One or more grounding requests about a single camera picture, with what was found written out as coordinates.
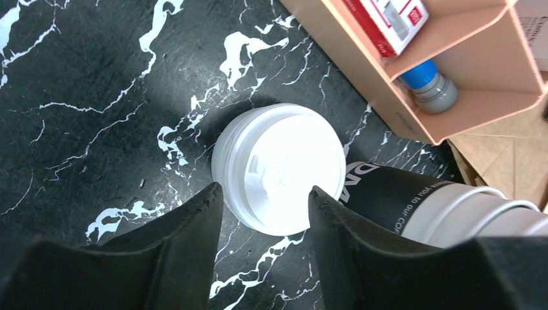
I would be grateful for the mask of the stack of paper cups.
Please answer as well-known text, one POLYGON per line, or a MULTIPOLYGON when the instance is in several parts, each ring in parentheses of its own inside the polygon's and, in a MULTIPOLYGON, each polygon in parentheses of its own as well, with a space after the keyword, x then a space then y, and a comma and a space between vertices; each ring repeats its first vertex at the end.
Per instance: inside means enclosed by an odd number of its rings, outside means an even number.
POLYGON ((464 185, 363 161, 346 166, 340 202, 415 242, 447 248, 474 237, 546 237, 547 214, 489 186, 464 185))

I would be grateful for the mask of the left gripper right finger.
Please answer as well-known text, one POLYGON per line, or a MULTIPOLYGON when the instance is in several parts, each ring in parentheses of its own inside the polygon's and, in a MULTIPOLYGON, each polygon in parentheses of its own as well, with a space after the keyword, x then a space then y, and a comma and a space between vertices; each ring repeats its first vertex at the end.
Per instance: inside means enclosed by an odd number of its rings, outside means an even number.
POLYGON ((327 309, 547 308, 546 238, 473 238, 440 249, 382 228, 320 187, 308 211, 327 309))

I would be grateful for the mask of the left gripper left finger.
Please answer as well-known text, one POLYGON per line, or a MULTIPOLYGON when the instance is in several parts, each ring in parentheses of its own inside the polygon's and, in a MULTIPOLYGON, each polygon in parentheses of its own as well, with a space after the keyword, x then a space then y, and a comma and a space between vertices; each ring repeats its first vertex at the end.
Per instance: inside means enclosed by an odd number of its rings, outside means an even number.
POLYGON ((211 183, 103 245, 1 240, 2 309, 206 309, 223 217, 211 183))

